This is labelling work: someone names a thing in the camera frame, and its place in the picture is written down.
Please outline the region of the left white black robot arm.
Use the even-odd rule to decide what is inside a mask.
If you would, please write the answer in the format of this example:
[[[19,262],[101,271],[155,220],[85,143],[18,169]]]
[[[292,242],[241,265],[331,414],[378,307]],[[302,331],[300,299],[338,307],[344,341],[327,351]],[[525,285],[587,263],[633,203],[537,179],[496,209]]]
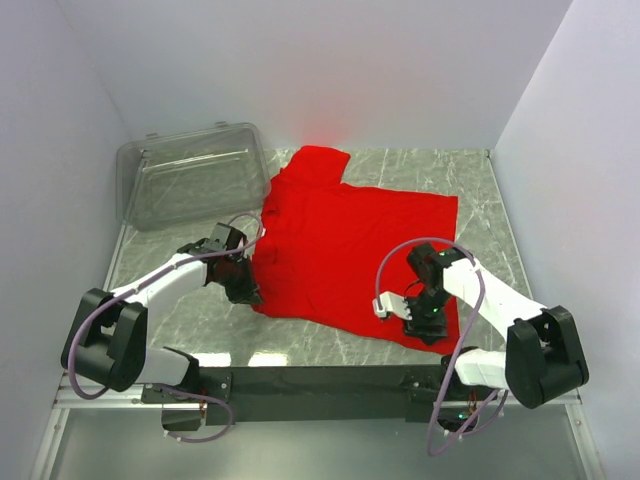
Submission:
[[[149,326],[184,296],[209,284],[221,286],[232,304],[260,304],[247,254],[256,243],[232,225],[219,223],[210,236],[182,246],[143,277],[111,291],[88,290],[61,354],[76,395],[94,400],[110,390],[151,384],[176,401],[193,399],[202,388],[198,359],[175,348],[151,347]]]

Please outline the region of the red t shirt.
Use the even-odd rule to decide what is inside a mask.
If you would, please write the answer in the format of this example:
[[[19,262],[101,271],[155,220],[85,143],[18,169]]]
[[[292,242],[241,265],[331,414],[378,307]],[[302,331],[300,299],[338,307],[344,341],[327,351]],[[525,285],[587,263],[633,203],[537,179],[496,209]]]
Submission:
[[[401,250],[418,237],[453,240],[454,196],[349,185],[346,152],[304,146],[272,179],[262,209],[266,230],[252,255],[263,302],[255,311],[299,318],[425,351],[399,318],[379,319],[375,290],[402,292],[415,279]]]

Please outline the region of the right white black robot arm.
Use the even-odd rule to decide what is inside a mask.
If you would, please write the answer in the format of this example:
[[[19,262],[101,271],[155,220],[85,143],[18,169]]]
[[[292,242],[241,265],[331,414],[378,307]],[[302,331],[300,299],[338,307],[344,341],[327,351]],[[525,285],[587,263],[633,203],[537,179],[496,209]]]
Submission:
[[[566,308],[525,297],[456,248],[438,252],[424,243],[411,249],[407,262],[422,290],[403,299],[406,335],[427,345],[445,339],[444,307],[456,298],[477,306],[477,316],[506,342],[503,352],[463,348],[455,364],[438,377],[447,397],[460,399],[473,386],[485,386],[507,390],[534,409],[589,381],[577,326]]]

